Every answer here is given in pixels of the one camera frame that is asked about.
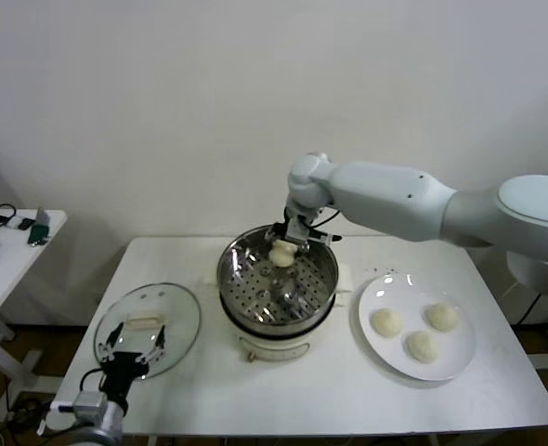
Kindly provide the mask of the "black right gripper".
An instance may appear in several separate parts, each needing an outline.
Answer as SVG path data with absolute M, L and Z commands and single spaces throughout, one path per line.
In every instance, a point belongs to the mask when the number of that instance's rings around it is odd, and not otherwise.
M 297 252 L 300 254 L 308 253 L 309 242 L 319 242 L 321 237 L 320 231 L 310 228 L 300 216 L 294 214 L 289 208 L 284 209 L 284 224 L 273 224 L 265 233 L 265 239 L 269 242 L 283 240 L 297 244 Z

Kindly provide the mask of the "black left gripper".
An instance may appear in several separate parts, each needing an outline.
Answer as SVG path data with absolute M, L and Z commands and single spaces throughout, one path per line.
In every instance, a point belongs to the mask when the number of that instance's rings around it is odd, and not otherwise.
M 121 409 L 128 409 L 127 395 L 132 383 L 146 375 L 150 370 L 149 365 L 155 364 L 164 355 L 165 326 L 161 327 L 157 335 L 151 337 L 154 341 L 153 347 L 143 359 L 141 353 L 114 353 L 123 328 L 122 324 L 118 324 L 104 342 L 98 343 L 98 362 L 104 373 L 99 390 L 107 396 L 108 401 L 115 402 Z

